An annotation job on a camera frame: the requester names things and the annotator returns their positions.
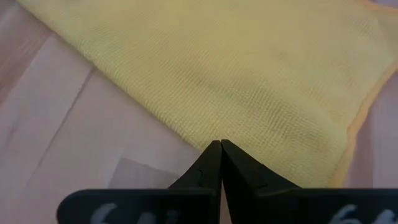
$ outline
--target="wooden floor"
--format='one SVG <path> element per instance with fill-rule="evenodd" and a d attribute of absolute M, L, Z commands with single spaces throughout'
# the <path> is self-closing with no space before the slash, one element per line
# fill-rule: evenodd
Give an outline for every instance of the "wooden floor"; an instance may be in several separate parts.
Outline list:
<path fill-rule="evenodd" d="M 359 135 L 347 186 L 398 187 L 397 95 L 395 75 Z M 166 187 L 198 156 L 14 0 L 0 0 L 1 224 L 55 223 L 57 205 L 80 189 Z"/>

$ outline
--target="microfiber cloth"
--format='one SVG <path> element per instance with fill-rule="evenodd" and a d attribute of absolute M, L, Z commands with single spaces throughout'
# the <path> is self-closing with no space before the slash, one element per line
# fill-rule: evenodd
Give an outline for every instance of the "microfiber cloth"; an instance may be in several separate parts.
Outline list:
<path fill-rule="evenodd" d="M 359 0 L 19 0 L 199 150 L 229 139 L 339 186 L 397 68 L 398 11 Z"/>

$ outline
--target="floor plank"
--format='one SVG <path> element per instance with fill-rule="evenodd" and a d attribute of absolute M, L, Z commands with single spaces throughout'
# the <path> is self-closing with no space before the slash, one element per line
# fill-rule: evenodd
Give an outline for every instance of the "floor plank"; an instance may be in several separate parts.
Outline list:
<path fill-rule="evenodd" d="M 15 1 L 0 2 L 1 104 L 51 31 Z"/>
<path fill-rule="evenodd" d="M 373 152 L 373 179 L 375 188 L 397 188 L 398 179 L 398 72 L 389 80 L 375 102 L 371 122 L 370 146 Z"/>
<path fill-rule="evenodd" d="M 167 149 L 175 143 L 167 146 L 157 130 L 150 133 L 146 123 L 142 122 L 142 113 L 148 116 L 147 112 L 99 73 L 92 74 L 88 80 L 43 162 L 19 198 L 10 219 L 14 223 L 26 223 L 28 220 L 32 223 L 54 222 L 58 204 L 71 192 L 107 187 L 126 151 L 129 152 L 128 155 L 134 155 L 131 152 L 135 150 L 138 151 L 137 154 L 152 151 L 147 153 L 147 156 L 152 156 L 148 156 L 144 163 L 150 163 L 150 166 L 161 164 L 159 161 L 176 163 L 171 157 L 185 160 L 176 163 L 184 164 L 180 167 L 169 165 L 174 169 L 178 168 L 180 173 L 185 172 L 199 155 L 194 149 L 192 155 L 195 156 L 184 156 L 189 155 L 189 150 Z M 152 141 L 157 145 L 140 148 L 145 145 L 136 144 L 137 141 Z M 141 163 L 140 158 L 130 156 L 128 159 Z"/>
<path fill-rule="evenodd" d="M 53 35 L 0 105 L 0 223 L 45 154 L 91 64 Z"/>

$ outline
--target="cloth edge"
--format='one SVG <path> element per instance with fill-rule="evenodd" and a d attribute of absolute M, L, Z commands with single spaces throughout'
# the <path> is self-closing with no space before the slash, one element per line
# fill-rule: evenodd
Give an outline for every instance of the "cloth edge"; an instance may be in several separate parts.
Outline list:
<path fill-rule="evenodd" d="M 395 74 L 395 72 L 398 72 L 398 60 L 396 60 L 390 66 L 387 67 L 386 71 L 383 73 L 383 76 L 376 82 L 376 84 L 372 87 L 370 92 L 366 95 L 365 99 L 361 103 L 361 106 L 359 107 L 356 117 L 354 118 L 353 122 L 348 126 L 347 146 L 343 156 L 341 157 L 337 165 L 337 168 L 335 169 L 328 183 L 329 187 L 339 188 L 343 185 L 345 178 L 348 174 L 349 167 L 354 157 L 354 152 L 356 148 L 356 137 L 359 133 L 359 130 L 362 128 L 362 125 L 366 121 L 369 110 L 372 104 L 377 99 L 381 90 L 383 89 L 383 86 Z"/>
<path fill-rule="evenodd" d="M 355 1 L 362 4 L 364 7 L 368 8 L 370 10 L 381 11 L 383 13 L 395 14 L 398 16 L 398 8 L 378 4 L 371 0 L 355 0 Z"/>

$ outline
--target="light wood surface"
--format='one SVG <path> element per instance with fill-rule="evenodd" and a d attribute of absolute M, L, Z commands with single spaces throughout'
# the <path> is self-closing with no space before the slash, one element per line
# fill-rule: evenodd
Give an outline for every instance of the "light wood surface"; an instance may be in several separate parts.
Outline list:
<path fill-rule="evenodd" d="M 398 187 L 397 95 L 395 75 L 358 136 L 348 187 Z M 1 224 L 55 223 L 57 205 L 80 189 L 165 187 L 198 156 L 16 2 L 0 0 Z"/>

